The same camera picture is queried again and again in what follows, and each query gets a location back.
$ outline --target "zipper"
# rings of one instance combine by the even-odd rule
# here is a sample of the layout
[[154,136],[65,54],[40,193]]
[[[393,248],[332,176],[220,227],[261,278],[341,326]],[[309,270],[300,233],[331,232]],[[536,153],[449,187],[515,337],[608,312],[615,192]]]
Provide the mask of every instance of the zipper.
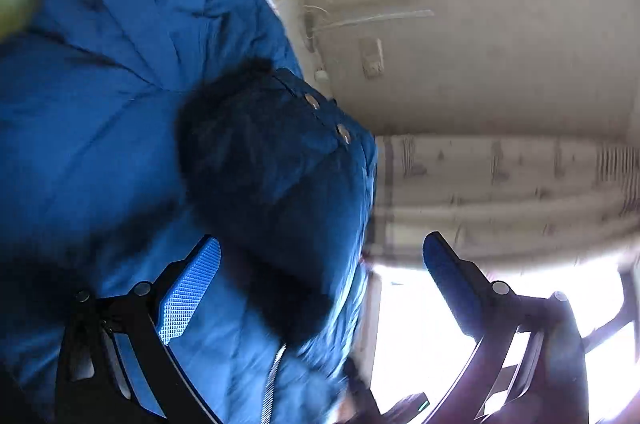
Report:
[[270,424],[271,422],[271,413],[273,412],[273,394],[276,387],[276,375],[278,375],[280,361],[282,360],[282,356],[286,349],[287,345],[283,344],[278,350],[276,356],[273,358],[273,364],[271,364],[271,369],[267,376],[267,385],[264,388],[264,400],[262,401],[260,424]]

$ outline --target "textured blue pad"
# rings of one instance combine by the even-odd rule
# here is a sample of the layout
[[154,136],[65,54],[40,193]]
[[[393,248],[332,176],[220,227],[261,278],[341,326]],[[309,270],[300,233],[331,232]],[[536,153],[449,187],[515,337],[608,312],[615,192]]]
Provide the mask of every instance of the textured blue pad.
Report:
[[158,335],[166,345],[182,335],[220,267],[220,244],[209,238],[160,303]]

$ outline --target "white ceiling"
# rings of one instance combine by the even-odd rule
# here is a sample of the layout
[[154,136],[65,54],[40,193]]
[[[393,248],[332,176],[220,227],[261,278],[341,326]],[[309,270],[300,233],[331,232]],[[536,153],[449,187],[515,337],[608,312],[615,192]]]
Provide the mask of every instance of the white ceiling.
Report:
[[[375,133],[623,139],[640,74],[640,0],[306,0],[331,21],[388,10],[432,17],[318,34],[338,103]],[[358,40],[380,38],[366,80]]]

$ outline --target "patterned curtain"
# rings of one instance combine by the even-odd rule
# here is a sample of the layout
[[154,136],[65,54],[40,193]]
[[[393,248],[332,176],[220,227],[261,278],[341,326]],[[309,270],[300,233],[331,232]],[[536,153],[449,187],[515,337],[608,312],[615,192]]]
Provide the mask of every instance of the patterned curtain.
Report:
[[422,266],[438,230],[485,269],[577,263],[640,243],[640,153],[523,137],[378,138],[366,261]]

